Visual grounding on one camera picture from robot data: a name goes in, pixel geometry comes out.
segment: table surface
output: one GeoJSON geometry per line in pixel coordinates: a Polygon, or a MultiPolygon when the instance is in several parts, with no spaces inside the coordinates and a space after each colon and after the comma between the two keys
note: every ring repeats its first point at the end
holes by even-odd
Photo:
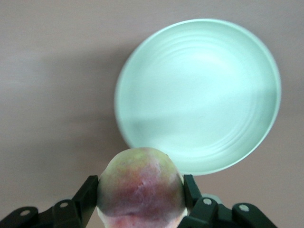
{"type": "MultiPolygon", "coordinates": [[[[303,227],[304,1],[1,1],[0,218],[44,211],[100,175],[128,146],[114,89],[131,52],[152,33],[197,18],[237,23],[270,49],[282,102],[266,139],[238,164],[196,177],[227,207],[258,206],[278,227],[303,227]]],[[[88,228],[103,227],[96,211],[88,228]]]]}

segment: mint green plate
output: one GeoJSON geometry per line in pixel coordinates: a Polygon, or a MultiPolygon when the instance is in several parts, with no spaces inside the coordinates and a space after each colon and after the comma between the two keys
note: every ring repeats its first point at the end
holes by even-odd
{"type": "Polygon", "coordinates": [[[115,115],[130,147],[169,155],[183,174],[223,170],[266,137],[281,99],[267,47],[248,30],[195,19],[147,38],[129,57],[115,115]]]}

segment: plate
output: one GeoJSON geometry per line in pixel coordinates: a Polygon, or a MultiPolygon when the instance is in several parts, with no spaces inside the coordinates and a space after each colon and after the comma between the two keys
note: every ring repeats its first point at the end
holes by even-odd
{"type": "Polygon", "coordinates": [[[270,51],[228,21],[195,19],[147,38],[126,61],[115,116],[132,147],[168,154],[203,175],[248,156],[276,119],[281,82],[270,51]]]}

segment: peach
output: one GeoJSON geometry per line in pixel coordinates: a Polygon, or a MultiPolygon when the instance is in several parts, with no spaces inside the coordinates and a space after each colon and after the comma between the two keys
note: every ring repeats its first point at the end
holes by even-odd
{"type": "Polygon", "coordinates": [[[176,228],[186,213],[182,176],[159,150],[125,150],[100,176],[97,210],[106,228],[176,228]]]}

